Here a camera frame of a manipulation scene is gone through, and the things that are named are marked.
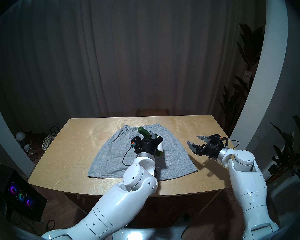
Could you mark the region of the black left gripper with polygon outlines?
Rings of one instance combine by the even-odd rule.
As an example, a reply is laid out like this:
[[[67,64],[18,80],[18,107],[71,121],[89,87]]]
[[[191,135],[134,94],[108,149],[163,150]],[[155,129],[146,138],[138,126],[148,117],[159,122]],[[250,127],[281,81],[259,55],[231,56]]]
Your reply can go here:
[[[141,152],[149,153],[153,157],[161,157],[163,152],[163,138],[154,132],[150,132],[151,139],[143,138],[140,136],[135,137],[135,154],[139,154]]]

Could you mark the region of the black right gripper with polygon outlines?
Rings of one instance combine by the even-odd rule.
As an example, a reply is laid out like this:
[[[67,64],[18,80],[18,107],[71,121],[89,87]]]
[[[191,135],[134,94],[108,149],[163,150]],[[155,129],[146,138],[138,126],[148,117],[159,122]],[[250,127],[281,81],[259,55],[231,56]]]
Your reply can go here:
[[[198,135],[197,138],[199,138],[203,142],[208,142],[208,143],[200,146],[200,145],[196,145],[192,142],[187,141],[186,143],[187,143],[188,147],[191,149],[191,151],[194,154],[197,154],[198,156],[205,155],[209,159],[212,158],[214,160],[217,160],[220,151],[224,148],[223,142],[220,142],[219,145],[216,147],[216,144],[211,142],[210,138],[208,136]]]

